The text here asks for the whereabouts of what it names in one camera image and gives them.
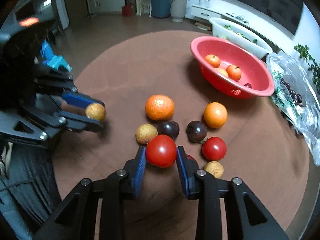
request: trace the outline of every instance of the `brown tablecloth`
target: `brown tablecloth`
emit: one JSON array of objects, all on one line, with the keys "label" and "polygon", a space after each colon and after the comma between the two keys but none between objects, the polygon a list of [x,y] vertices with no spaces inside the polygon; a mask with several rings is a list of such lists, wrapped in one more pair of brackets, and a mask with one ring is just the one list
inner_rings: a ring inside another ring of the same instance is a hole
[{"label": "brown tablecloth", "polygon": [[[226,106],[227,123],[208,132],[208,136],[221,137],[228,147],[221,160],[222,179],[241,177],[283,229],[288,227],[308,178],[309,151],[304,139],[295,136],[268,98],[230,98],[202,77],[189,50],[190,42],[202,35],[165,31],[138,36],[106,50],[80,74],[79,91],[105,103],[107,121],[101,134],[63,135],[54,155],[62,197],[82,178],[106,178],[134,158],[138,149],[135,130],[150,122],[145,102],[153,94],[164,94],[175,102],[172,120],[180,125],[176,145],[183,145],[200,167],[206,164],[201,146],[188,142],[184,130],[190,121],[202,119],[208,103]],[[129,240],[195,237],[197,201],[182,196],[176,165],[167,170],[147,165],[139,199],[125,206]],[[226,239],[224,207],[222,218]]]}]

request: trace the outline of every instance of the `brown tiled floor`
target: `brown tiled floor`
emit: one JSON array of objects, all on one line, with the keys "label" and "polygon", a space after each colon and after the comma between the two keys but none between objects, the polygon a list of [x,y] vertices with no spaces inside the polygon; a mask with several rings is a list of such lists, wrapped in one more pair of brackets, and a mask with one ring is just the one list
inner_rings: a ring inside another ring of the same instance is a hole
[{"label": "brown tiled floor", "polygon": [[132,37],[157,31],[185,30],[210,33],[200,30],[195,22],[171,22],[169,18],[157,19],[148,15],[122,17],[121,15],[98,15],[81,24],[70,25],[65,36],[57,36],[52,46],[55,54],[63,55],[72,66],[76,78],[82,70],[106,49]]}]

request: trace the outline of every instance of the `silver bolt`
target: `silver bolt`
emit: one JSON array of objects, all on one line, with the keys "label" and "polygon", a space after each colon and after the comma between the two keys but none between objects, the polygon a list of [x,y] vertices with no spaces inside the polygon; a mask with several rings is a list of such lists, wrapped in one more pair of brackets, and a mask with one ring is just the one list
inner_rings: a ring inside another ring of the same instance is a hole
[{"label": "silver bolt", "polygon": [[124,176],[124,175],[126,175],[126,173],[127,172],[124,169],[117,170],[117,175],[118,176]]},{"label": "silver bolt", "polygon": [[82,186],[88,186],[90,184],[90,180],[89,179],[82,179],[81,180],[81,185]]},{"label": "silver bolt", "polygon": [[236,185],[240,185],[242,183],[242,179],[240,179],[240,178],[234,178],[232,181]]},{"label": "silver bolt", "polygon": [[47,138],[48,138],[48,135],[47,135],[45,132],[43,132],[43,133],[40,135],[40,139],[41,139],[41,140],[46,141]]},{"label": "silver bolt", "polygon": [[64,123],[66,123],[67,120],[63,116],[60,116],[58,121],[59,121],[59,123],[64,124]]},{"label": "silver bolt", "polygon": [[206,175],[207,173],[204,170],[197,170],[197,174],[202,177],[202,176]]}]

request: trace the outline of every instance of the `blue plant pot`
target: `blue plant pot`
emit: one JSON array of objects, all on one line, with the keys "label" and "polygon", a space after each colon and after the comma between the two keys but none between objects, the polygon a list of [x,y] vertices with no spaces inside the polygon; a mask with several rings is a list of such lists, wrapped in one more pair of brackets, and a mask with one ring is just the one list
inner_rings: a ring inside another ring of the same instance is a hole
[{"label": "blue plant pot", "polygon": [[166,18],[170,15],[171,0],[150,0],[151,15],[157,18]]}]

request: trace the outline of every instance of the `red colander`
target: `red colander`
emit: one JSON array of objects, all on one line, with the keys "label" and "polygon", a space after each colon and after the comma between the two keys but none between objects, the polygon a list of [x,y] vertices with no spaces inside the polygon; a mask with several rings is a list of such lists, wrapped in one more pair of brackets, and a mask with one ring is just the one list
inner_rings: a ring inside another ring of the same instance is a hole
[{"label": "red colander", "polygon": [[[250,52],[225,39],[203,36],[191,42],[192,54],[199,62],[204,78],[220,92],[234,98],[269,97],[275,90],[273,78],[264,63]],[[208,54],[220,58],[220,68],[236,65],[242,71],[241,79],[236,82],[221,75],[204,60]],[[244,84],[251,84],[252,89]]]}]

